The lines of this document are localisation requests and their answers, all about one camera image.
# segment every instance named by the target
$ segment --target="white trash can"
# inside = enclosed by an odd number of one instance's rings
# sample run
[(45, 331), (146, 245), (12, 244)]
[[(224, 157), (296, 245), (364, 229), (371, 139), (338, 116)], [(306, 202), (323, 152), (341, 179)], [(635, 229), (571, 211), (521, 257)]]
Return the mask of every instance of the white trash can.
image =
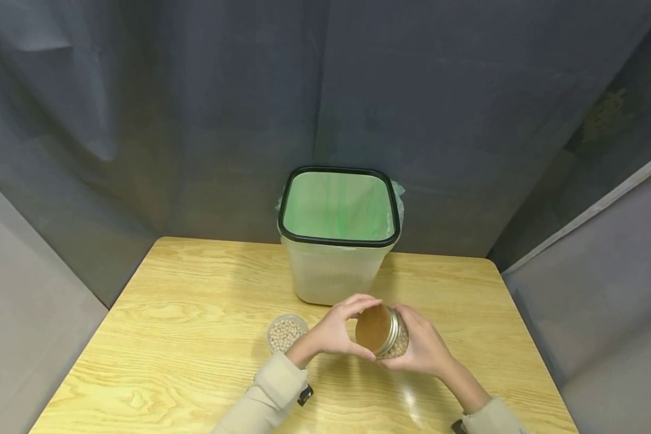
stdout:
[(299, 298), (332, 306), (370, 290), (400, 237), (403, 191), (376, 170), (305, 166), (290, 174), (278, 228)]

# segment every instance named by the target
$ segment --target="jacket sleeve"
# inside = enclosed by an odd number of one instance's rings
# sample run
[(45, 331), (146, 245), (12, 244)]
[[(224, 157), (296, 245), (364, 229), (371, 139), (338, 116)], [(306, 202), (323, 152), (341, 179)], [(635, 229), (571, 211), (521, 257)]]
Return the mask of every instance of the jacket sleeve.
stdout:
[(530, 434), (499, 398), (492, 398), (482, 410), (463, 417), (468, 434)]
[(303, 389), (306, 371), (299, 370), (283, 353), (275, 353), (211, 434), (271, 433), (289, 415)]

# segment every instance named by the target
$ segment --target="metal lid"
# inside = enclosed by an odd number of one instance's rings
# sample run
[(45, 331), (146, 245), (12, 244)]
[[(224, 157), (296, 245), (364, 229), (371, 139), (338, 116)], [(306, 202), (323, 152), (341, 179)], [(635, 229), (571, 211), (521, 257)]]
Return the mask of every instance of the metal lid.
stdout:
[(354, 329), (357, 343), (376, 356), (385, 354), (393, 347), (400, 329), (398, 315), (388, 306), (370, 307), (359, 315)]

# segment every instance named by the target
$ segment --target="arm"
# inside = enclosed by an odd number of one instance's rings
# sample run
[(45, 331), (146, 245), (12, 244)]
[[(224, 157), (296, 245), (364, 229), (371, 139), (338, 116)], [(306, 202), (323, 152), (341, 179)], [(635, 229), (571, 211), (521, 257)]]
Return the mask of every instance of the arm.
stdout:
[(493, 398), (471, 372), (451, 355), (434, 324), (409, 306), (395, 305), (410, 342), (403, 356), (381, 361), (392, 370), (417, 371), (440, 379), (463, 407), (468, 434), (528, 434), (499, 398)]
[(244, 396), (217, 423), (212, 434), (267, 434), (289, 415), (299, 394), (306, 389), (307, 365), (320, 353), (353, 354), (368, 360), (371, 351), (350, 340), (348, 319), (381, 301), (356, 294), (333, 306), (308, 333), (286, 353), (276, 353), (254, 376)]

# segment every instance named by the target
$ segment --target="person's left hand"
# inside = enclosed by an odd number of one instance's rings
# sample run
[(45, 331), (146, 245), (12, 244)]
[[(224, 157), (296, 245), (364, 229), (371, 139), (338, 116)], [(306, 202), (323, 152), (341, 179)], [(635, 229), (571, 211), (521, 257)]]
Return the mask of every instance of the person's left hand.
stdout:
[(345, 323), (348, 319), (356, 318), (363, 310), (379, 305), (381, 302), (368, 294), (355, 294), (341, 301), (331, 307), (314, 328), (297, 339), (285, 356), (299, 369), (306, 367), (318, 353), (352, 354), (367, 360), (376, 360), (376, 356), (371, 351), (350, 340)]

